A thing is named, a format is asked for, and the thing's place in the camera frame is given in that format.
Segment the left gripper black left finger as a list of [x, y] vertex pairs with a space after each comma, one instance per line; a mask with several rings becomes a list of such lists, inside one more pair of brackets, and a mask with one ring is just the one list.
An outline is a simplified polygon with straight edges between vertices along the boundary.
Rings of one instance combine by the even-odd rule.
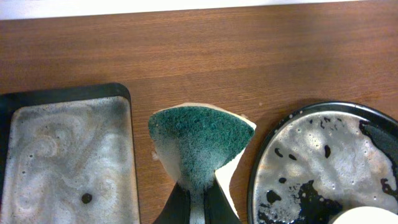
[[190, 191], [176, 183], [169, 199], [153, 224], [189, 224]]

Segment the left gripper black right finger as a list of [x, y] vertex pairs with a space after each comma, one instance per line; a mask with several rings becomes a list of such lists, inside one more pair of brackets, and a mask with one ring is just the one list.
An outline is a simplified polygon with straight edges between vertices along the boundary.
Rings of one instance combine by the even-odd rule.
[[241, 224], [216, 180], [204, 191], [204, 213], [206, 224]]

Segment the green and yellow sponge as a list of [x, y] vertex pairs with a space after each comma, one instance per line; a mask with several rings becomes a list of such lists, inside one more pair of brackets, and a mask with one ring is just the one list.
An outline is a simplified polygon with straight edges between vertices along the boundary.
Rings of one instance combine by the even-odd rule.
[[204, 191], [214, 180], [238, 216], [229, 185], [256, 124], [214, 105], [183, 103], [154, 113], [148, 128], [164, 169], [190, 191], [189, 223], [205, 223]]

